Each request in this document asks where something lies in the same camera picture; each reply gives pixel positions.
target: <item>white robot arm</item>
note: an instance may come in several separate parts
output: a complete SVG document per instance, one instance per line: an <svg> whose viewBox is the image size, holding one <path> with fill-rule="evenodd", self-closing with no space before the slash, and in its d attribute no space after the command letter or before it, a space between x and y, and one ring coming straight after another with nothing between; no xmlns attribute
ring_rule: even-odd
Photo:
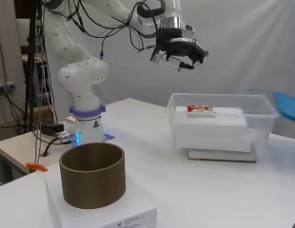
<svg viewBox="0 0 295 228"><path fill-rule="evenodd" d="M83 2L103 11L121 24L104 27L94 21L99 27L109 30L108 36L123 28L130 28L140 37L156 39L150 58L155 64L166 56L166 62L173 63L179 69L194 69L207 57L207 51L192 38L195 28L182 20L180 0L144 0L135 3L132 9L127 9L121 3L122 0L46 0L46 39L50 48L69 62L60 69L58 77L62 87L74 99L71 112L77 122L70 130L74 145L104 140L101 113L105 111L105 107L100 105L100 100L93 95L90 87L108 77L107 64L77 44L66 24L66 19L73 20L73 16L77 14L78 21L73 22L88 34L79 15L81 7L89 17Z"/></svg>

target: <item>metal stand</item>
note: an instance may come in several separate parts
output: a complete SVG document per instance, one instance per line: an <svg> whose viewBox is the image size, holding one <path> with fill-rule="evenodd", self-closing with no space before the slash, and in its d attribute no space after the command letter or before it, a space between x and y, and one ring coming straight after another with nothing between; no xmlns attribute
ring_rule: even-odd
<svg viewBox="0 0 295 228"><path fill-rule="evenodd" d="M29 105L29 131L33 129L33 74L34 74L34 54L35 54L35 26L36 12L38 8L38 0L31 0L30 4L30 24L29 24L29 53L28 65L26 72L26 98L25 98L25 118L24 118L24 133L27 131L27 112Z"/></svg>

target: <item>clear plastic container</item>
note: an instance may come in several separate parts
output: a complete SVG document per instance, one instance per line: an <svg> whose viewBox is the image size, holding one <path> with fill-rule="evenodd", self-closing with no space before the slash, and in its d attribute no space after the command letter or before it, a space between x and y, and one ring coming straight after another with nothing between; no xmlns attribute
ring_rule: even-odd
<svg viewBox="0 0 295 228"><path fill-rule="evenodd" d="M175 141L180 132L177 125L174 125L174 116L187 112L180 111L177 107L189 105L240 108L241 114L215 113L214 115L242 115L242 118L246 119L252 142L261 145L267 144L275 119L278 117L278 113L264 95L174 93L168 101L167 113L172 138Z"/></svg>

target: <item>white table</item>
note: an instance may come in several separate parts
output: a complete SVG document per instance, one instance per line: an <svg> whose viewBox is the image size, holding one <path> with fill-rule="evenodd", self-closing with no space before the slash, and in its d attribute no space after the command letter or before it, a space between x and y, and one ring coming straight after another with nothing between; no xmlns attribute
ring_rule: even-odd
<svg viewBox="0 0 295 228"><path fill-rule="evenodd" d="M257 163L189 161L172 146L163 107L127 99L108 105L103 122L126 152L128 174L158 206L157 228L295 222L295 140L271 135ZM39 173L0 187L0 227L53 227Z"/></svg>

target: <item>brown cylinder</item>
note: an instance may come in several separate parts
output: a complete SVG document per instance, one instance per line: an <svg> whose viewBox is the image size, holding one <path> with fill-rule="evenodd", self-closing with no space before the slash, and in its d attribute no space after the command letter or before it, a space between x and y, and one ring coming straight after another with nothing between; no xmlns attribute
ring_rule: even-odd
<svg viewBox="0 0 295 228"><path fill-rule="evenodd" d="M65 201L93 209L108 206L126 192L125 153L109 143L84 144L60 158Z"/></svg>

